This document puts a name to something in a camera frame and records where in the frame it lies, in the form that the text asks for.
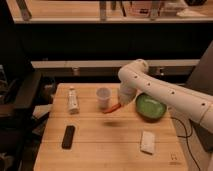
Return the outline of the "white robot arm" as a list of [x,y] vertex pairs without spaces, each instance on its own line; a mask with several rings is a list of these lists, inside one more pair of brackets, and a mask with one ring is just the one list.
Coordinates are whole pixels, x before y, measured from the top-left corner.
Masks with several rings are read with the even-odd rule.
[[122,106],[129,104],[140,90],[187,114],[213,133],[213,96],[155,79],[147,74],[148,70],[148,63],[143,59],[134,60],[119,69],[121,84],[118,99]]

